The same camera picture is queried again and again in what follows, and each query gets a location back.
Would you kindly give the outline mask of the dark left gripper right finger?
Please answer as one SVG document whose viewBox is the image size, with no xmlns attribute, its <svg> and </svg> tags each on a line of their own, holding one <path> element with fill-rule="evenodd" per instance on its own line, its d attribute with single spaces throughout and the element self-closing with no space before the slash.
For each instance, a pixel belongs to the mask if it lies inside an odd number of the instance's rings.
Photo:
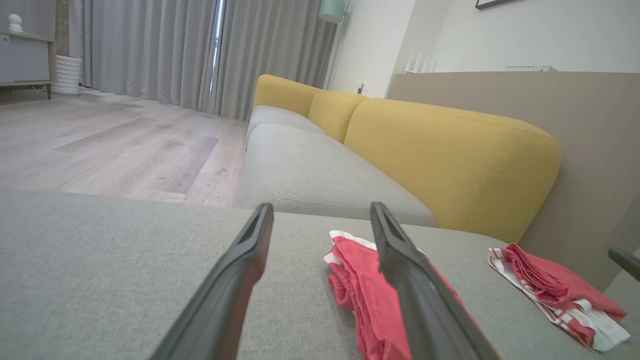
<svg viewBox="0 0 640 360">
<path fill-rule="evenodd" d="M 372 202 L 379 271 L 397 292 L 413 360 L 501 360 L 473 317 L 391 210 Z"/>
</svg>

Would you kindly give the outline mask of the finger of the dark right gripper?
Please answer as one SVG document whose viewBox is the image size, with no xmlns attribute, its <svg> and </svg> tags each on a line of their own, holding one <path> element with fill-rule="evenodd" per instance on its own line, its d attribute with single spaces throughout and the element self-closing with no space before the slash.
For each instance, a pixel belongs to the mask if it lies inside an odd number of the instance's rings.
<svg viewBox="0 0 640 360">
<path fill-rule="evenodd" d="M 608 257 L 635 280 L 640 281 L 640 258 L 621 248 L 610 248 Z"/>
</svg>

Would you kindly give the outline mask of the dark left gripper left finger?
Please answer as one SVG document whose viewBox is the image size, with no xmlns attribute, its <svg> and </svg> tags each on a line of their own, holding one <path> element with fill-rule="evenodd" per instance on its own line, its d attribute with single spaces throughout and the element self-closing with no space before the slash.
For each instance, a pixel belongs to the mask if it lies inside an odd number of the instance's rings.
<svg viewBox="0 0 640 360">
<path fill-rule="evenodd" d="M 251 214 L 157 346 L 151 360 L 236 360 L 254 285 L 265 272 L 274 208 Z"/>
</svg>

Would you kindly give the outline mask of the red shorts white stripe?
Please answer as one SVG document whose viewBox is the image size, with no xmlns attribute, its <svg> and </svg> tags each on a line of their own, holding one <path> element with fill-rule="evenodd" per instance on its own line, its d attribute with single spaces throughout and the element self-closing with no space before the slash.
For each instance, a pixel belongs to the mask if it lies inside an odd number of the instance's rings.
<svg viewBox="0 0 640 360">
<path fill-rule="evenodd" d="M 379 271 L 378 249 L 370 240 L 329 231 L 332 246 L 323 257 L 336 303 L 352 312 L 358 351 L 364 360 L 435 360 L 410 351 L 398 292 Z"/>
</svg>

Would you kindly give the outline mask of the red basketball jersey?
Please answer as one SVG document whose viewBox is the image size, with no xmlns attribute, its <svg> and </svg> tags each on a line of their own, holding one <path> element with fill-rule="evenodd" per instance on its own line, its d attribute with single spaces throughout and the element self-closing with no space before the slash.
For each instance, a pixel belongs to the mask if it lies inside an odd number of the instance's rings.
<svg viewBox="0 0 640 360">
<path fill-rule="evenodd" d="M 626 310 L 566 267 L 514 243 L 490 248 L 487 262 L 581 345 L 607 353 L 631 339 L 621 325 Z"/>
</svg>

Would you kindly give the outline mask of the wide yellow sofa back cushion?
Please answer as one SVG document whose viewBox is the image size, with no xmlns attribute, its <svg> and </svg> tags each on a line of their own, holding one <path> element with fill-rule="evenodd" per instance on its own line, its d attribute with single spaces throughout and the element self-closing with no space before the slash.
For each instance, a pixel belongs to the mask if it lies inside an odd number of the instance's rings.
<svg viewBox="0 0 640 360">
<path fill-rule="evenodd" d="M 510 117 L 382 98 L 363 101 L 343 144 L 418 198 L 438 227 L 518 243 L 546 201 L 560 144 Z"/>
</svg>

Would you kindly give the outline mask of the white upright holder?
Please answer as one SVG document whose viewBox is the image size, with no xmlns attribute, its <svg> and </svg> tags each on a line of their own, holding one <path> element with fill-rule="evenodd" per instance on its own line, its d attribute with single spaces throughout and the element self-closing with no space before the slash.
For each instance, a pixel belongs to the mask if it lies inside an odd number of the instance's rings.
<svg viewBox="0 0 640 360">
<path fill-rule="evenodd" d="M 438 64 L 436 57 L 432 55 L 423 54 L 420 51 L 416 51 L 413 48 L 409 51 L 407 61 L 403 70 L 405 74 L 425 74 L 434 73 Z"/>
</svg>

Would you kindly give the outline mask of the white ribbed cylinder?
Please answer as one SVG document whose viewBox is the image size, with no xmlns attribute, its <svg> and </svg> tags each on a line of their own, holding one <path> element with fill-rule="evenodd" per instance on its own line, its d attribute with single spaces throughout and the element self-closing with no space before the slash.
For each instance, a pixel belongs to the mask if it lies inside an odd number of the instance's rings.
<svg viewBox="0 0 640 360">
<path fill-rule="evenodd" d="M 57 55 L 55 57 L 55 81 L 51 84 L 52 93 L 79 96 L 82 64 L 83 60 L 80 58 Z"/>
</svg>

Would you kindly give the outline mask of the black framed picture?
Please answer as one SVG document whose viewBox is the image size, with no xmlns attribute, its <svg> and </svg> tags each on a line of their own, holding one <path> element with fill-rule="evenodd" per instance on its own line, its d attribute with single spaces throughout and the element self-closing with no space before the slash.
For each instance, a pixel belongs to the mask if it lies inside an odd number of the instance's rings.
<svg viewBox="0 0 640 360">
<path fill-rule="evenodd" d="M 484 11 L 514 2 L 521 2 L 521 0 L 477 0 L 475 3 L 475 8 L 479 11 Z"/>
</svg>

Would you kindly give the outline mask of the mint green lamp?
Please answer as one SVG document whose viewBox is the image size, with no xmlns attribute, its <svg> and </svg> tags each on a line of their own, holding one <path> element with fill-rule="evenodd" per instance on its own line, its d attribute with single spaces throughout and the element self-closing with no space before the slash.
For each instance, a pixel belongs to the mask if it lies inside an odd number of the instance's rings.
<svg viewBox="0 0 640 360">
<path fill-rule="evenodd" d="M 326 77 L 323 89 L 329 91 L 332 88 L 339 58 L 345 41 L 346 28 L 350 20 L 350 0 L 321 0 L 318 18 L 324 22 L 335 24 L 333 45 L 327 65 Z"/>
</svg>

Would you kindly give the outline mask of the grey green media cabinet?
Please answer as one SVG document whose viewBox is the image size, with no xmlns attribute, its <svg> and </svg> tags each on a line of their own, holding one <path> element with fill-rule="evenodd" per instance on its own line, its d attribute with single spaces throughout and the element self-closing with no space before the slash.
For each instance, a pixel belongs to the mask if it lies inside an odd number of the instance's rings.
<svg viewBox="0 0 640 360">
<path fill-rule="evenodd" d="M 54 39 L 25 32 L 0 30 L 0 96 L 14 89 L 44 86 L 48 100 L 57 80 Z"/>
</svg>

